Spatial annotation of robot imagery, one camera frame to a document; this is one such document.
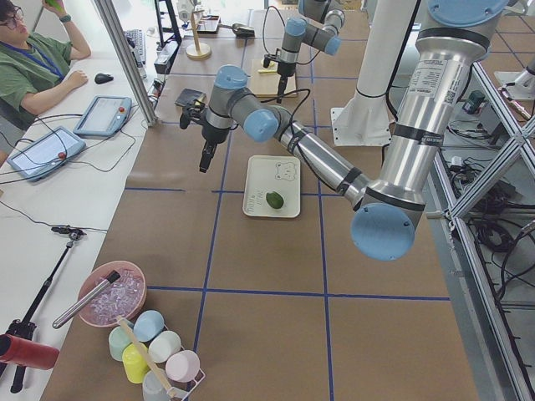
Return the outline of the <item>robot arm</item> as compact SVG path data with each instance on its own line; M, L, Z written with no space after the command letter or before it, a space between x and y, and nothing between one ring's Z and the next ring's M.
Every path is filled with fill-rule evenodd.
M238 124L253 140L275 139L336 193L351 202L351 236L366 256L402 257L413 245L425 208L422 188L470 67L487 55L503 1L430 1L416 40L420 59L400 106L380 176L366 177L283 107L262 104L245 72L219 68L200 123L206 171L218 144Z
M303 0L298 2L298 11L301 17L287 20L282 47L274 56L279 75L278 103L282 102L288 78L295 74L303 43L328 55L335 55L341 44L339 32L344 26L345 14L340 1Z

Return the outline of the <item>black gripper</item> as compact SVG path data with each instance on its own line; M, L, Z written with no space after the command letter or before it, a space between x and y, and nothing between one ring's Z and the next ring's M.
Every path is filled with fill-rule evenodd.
M201 153L199 171L206 173L210 168L217 146L227 140L228 128L220 129L210 124L206 124L202 128L201 134L205 140L205 145Z
M296 63L287 63L284 61L279 61L277 72L280 76L280 79L278 82L276 102L281 103L285 94L285 90L287 88L288 78L295 75Z

